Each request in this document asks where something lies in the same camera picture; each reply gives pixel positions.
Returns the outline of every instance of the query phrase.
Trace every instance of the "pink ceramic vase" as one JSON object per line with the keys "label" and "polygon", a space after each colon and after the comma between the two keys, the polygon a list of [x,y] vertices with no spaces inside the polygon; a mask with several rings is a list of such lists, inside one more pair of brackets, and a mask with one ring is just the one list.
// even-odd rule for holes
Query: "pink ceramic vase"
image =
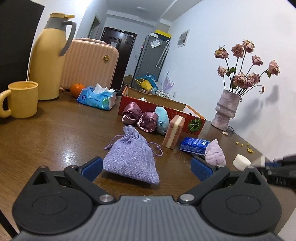
{"label": "pink ceramic vase", "polygon": [[216,115],[212,121],[212,125],[222,131],[226,131],[230,118],[234,118],[239,105],[240,96],[228,90],[223,93],[216,106]]}

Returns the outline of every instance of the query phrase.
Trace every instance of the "white cylindrical object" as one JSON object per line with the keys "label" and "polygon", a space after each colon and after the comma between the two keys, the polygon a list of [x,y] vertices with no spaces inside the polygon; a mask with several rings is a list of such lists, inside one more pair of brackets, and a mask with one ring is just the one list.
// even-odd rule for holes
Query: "white cylindrical object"
{"label": "white cylindrical object", "polygon": [[238,170],[243,171],[247,166],[251,165],[251,162],[243,155],[237,154],[236,158],[233,161],[233,165]]}

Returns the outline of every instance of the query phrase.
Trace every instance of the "red cardboard box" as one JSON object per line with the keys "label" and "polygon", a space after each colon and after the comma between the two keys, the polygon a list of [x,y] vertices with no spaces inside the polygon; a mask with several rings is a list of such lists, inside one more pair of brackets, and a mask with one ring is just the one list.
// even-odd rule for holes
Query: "red cardboard box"
{"label": "red cardboard box", "polygon": [[157,106],[163,106],[168,113],[170,121],[175,115],[184,117],[185,124],[182,129],[183,132],[199,135],[206,121],[202,115],[189,105],[157,95],[146,94],[130,87],[126,87],[122,93],[118,114],[123,115],[124,108],[132,101],[137,103],[143,113],[146,111],[155,111]]}

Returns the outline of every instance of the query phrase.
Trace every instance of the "brown tabletop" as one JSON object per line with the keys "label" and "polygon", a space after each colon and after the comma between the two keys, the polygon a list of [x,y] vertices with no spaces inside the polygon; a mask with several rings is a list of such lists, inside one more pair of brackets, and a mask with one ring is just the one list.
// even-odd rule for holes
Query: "brown tabletop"
{"label": "brown tabletop", "polygon": [[[16,197],[35,170],[46,165],[51,170],[63,170],[73,164],[82,165],[95,156],[104,157],[108,151],[103,148],[111,139],[123,134],[121,116],[118,116],[120,98],[111,111],[103,111],[78,104],[69,93],[62,92],[53,101],[38,103],[38,112],[28,119],[0,119],[0,208],[13,224],[11,208]],[[147,142],[161,144],[164,137],[159,134],[140,133]],[[181,137],[190,136],[182,133]],[[207,121],[199,138],[212,141],[217,139],[221,146],[227,166],[236,170],[232,161],[237,154],[254,161],[260,153],[247,152],[246,142],[236,134],[225,136]],[[174,150],[162,147],[163,156],[155,157],[156,170],[160,183],[149,185],[102,172],[94,181],[115,197],[120,195],[172,195],[180,194],[197,185],[200,181],[190,170],[192,157],[177,147]],[[282,205],[282,217],[276,233],[286,223],[296,207],[294,192],[281,187],[272,187]],[[0,228],[0,240],[9,236]]]}

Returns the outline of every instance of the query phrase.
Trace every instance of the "orange fruit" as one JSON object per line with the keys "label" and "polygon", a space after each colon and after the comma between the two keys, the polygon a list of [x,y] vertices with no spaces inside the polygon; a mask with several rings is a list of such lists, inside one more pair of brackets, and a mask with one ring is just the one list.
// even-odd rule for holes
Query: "orange fruit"
{"label": "orange fruit", "polygon": [[78,98],[82,89],[84,89],[84,88],[85,87],[82,84],[74,84],[70,88],[70,93],[73,95],[73,97]]}

